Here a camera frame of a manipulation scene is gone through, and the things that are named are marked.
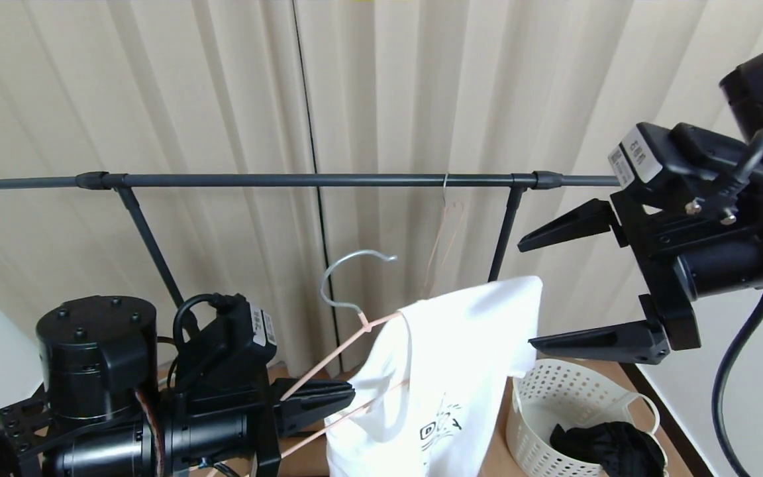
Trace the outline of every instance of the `black baseboard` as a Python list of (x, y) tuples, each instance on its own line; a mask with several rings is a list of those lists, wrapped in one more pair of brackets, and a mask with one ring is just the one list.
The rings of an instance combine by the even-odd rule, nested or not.
[(688, 440), (682, 426), (676, 423), (673, 414), (670, 413), (670, 410), (661, 401), (661, 397), (655, 392), (652, 384), (649, 384), (646, 376), (638, 369), (638, 366), (622, 362), (620, 367), (623, 368), (623, 372), (626, 372), (635, 389), (655, 403), (655, 407), (658, 408), (658, 413), (661, 416), (661, 428), (667, 433), (667, 437), (672, 441), (673, 447), (676, 448), (676, 452), (682, 457), (693, 477), (715, 477), (711, 469), (708, 468), (708, 464), (705, 463), (705, 460), (697, 452), (696, 447)]

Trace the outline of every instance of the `beige curtain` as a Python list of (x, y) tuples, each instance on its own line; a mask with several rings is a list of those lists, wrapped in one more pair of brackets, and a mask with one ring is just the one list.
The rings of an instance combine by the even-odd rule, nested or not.
[[(0, 178), (606, 174), (606, 153), (638, 121), (737, 135), (717, 82), (761, 51), (763, 2), (738, 0), (0, 3)], [(437, 189), (324, 189), (322, 211), (312, 189), (136, 192), (182, 292), (236, 291), (272, 310), (294, 374), (336, 344), (316, 295), (323, 233), (330, 262), (357, 248), (399, 255), (333, 276), (337, 299), (378, 317), (421, 298), (427, 274), (436, 293), (483, 282), (507, 194), (448, 190), (463, 219), (456, 234), (459, 211), (447, 217), (427, 271)], [(611, 192), (524, 194), (512, 242)], [(520, 274), (544, 280), (542, 333), (641, 317), (642, 282), (611, 236), (509, 247), (501, 276)], [(30, 333), (58, 302), (92, 293), (150, 299), (169, 329), (172, 303), (114, 194), (0, 192), (6, 314)], [(336, 323), (342, 338), (357, 328), (350, 311)]]

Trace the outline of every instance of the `black cloth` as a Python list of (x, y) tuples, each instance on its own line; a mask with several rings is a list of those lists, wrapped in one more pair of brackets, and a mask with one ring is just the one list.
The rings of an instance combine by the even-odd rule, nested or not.
[(570, 458), (602, 465), (609, 477), (661, 477), (664, 453), (645, 432), (630, 423), (602, 423), (564, 431), (555, 426), (552, 448)]

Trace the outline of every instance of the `white t-shirt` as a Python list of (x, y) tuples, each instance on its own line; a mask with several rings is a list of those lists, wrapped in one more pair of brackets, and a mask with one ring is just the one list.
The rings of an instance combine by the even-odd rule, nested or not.
[(349, 380), (352, 405), (326, 419), (375, 399), (327, 432), (331, 476), (478, 475), (506, 377), (534, 365), (527, 341), (538, 330), (541, 289), (537, 277), (513, 278), (400, 310)]

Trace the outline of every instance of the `perforated basket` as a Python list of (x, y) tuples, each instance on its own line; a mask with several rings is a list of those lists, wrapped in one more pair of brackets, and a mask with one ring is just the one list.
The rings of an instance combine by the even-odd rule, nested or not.
[(555, 425), (564, 429), (587, 428), (612, 421), (634, 425), (628, 407), (636, 399), (643, 399), (653, 411), (655, 420), (649, 431), (649, 435), (653, 435), (658, 430), (660, 417), (647, 396), (630, 392), (585, 366), (564, 360), (537, 360), (526, 377), (514, 378), (512, 410), (505, 427), (508, 448), (529, 477), (604, 474), (598, 464), (582, 462), (554, 450), (548, 444), (549, 435)]

